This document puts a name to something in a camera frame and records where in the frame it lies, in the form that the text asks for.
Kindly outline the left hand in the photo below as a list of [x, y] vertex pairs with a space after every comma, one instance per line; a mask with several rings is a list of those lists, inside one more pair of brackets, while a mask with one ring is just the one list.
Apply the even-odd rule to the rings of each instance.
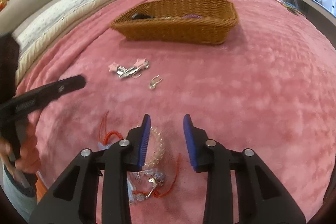
[[[36, 173], [41, 167], [39, 151], [37, 149], [37, 137], [35, 135], [35, 126], [28, 122], [26, 126], [26, 140], [21, 145], [20, 157], [15, 161], [15, 168], [23, 173]], [[12, 153], [10, 143], [1, 138], [1, 161], [4, 165], [10, 164], [8, 156]]]

